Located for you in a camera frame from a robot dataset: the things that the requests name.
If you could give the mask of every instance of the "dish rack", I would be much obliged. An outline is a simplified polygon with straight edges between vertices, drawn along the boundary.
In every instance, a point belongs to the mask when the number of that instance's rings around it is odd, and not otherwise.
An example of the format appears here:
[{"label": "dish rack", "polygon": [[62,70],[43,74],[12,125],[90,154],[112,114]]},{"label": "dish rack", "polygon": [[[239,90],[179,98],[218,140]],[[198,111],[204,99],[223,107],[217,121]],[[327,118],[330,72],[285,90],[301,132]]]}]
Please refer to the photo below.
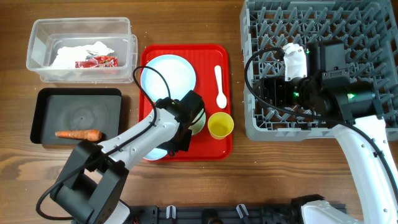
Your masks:
[{"label": "dish rack", "polygon": [[[373,83],[384,108],[388,140],[398,139],[398,30],[390,0],[245,0],[240,28],[244,64],[269,47],[342,40],[351,82]],[[283,74],[284,63],[272,52],[256,57],[248,70],[252,86],[262,77]],[[286,109],[316,115],[302,108]],[[325,123],[261,108],[246,87],[244,114],[246,135],[253,141],[334,137]]]}]

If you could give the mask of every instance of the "red snack package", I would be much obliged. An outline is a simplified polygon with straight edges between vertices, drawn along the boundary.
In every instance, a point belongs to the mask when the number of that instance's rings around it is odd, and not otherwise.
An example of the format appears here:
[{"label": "red snack package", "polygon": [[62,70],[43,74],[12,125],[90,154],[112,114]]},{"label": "red snack package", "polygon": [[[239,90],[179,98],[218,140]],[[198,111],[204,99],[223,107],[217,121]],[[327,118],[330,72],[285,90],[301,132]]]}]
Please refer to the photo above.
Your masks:
[{"label": "red snack package", "polygon": [[76,68],[117,67],[118,58],[115,56],[97,56],[85,62],[76,62]]}]

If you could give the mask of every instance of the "red tray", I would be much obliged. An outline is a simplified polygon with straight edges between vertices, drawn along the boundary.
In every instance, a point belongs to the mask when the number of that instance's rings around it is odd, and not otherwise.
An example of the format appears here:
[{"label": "red tray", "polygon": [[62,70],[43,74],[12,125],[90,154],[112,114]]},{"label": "red tray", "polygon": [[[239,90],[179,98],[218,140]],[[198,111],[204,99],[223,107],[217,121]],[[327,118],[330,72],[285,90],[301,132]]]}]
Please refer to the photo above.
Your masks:
[{"label": "red tray", "polygon": [[[202,131],[194,136],[188,152],[179,151],[175,156],[166,156],[160,161],[209,161],[225,159],[232,151],[232,134],[222,140],[215,140],[210,136],[207,128],[208,118],[216,112],[231,114],[231,98],[229,92],[229,65],[226,50],[216,44],[198,45],[151,45],[141,55],[141,65],[160,55],[174,54],[188,60],[197,76],[194,91],[202,96],[205,102],[206,125]],[[214,67],[220,65],[223,72],[223,91],[227,105],[220,109],[216,104],[218,94]],[[138,121],[142,121],[152,107],[144,95],[139,94]]]}]

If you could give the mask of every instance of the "plastic container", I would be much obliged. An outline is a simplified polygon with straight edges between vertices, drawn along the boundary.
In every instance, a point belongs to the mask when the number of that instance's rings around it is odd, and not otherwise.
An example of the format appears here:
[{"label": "plastic container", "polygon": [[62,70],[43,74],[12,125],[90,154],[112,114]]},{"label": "plastic container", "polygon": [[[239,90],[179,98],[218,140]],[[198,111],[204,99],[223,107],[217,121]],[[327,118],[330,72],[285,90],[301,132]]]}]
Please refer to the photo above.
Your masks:
[{"label": "plastic container", "polygon": [[[245,0],[240,26],[245,64],[254,52],[269,47],[343,40],[351,81],[373,83],[383,103],[388,140],[398,139],[398,29],[389,0]],[[283,74],[283,62],[271,53],[255,58],[248,70],[255,85],[262,77]],[[243,93],[246,135],[253,141],[334,137],[325,123],[264,110],[246,87]]]},{"label": "plastic container", "polygon": [[[114,50],[118,67],[54,69],[51,64],[62,47],[101,41]],[[47,83],[131,83],[137,65],[137,38],[130,20],[115,18],[39,19],[30,35],[26,67]]]}]

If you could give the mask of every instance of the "black tray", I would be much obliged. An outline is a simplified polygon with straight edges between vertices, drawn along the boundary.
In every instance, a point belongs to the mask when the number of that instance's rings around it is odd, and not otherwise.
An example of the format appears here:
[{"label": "black tray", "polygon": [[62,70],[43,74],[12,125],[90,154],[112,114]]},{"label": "black tray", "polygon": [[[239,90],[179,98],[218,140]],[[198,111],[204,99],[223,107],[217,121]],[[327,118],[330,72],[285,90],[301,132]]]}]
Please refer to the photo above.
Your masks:
[{"label": "black tray", "polygon": [[115,88],[44,88],[37,95],[30,140],[36,144],[77,144],[56,131],[98,129],[102,141],[119,134],[122,96]]}]

